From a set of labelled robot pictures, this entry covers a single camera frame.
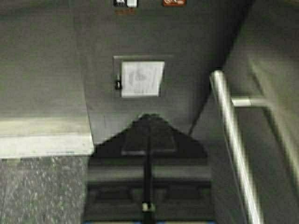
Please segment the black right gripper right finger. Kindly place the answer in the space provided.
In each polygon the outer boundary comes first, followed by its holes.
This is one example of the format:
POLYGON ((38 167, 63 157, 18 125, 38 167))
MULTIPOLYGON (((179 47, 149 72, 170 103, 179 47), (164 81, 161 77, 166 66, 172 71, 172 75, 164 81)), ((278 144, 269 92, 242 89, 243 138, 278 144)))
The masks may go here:
POLYGON ((214 219, 212 174, 202 144, 157 115, 149 119, 150 218, 156 222, 214 219))

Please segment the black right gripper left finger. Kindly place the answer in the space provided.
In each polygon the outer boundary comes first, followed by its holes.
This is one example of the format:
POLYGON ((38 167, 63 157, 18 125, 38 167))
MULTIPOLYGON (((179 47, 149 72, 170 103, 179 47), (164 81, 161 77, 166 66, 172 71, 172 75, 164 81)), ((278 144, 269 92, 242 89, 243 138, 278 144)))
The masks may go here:
POLYGON ((150 116, 96 145, 88 161, 85 222, 142 222, 150 206, 150 116))

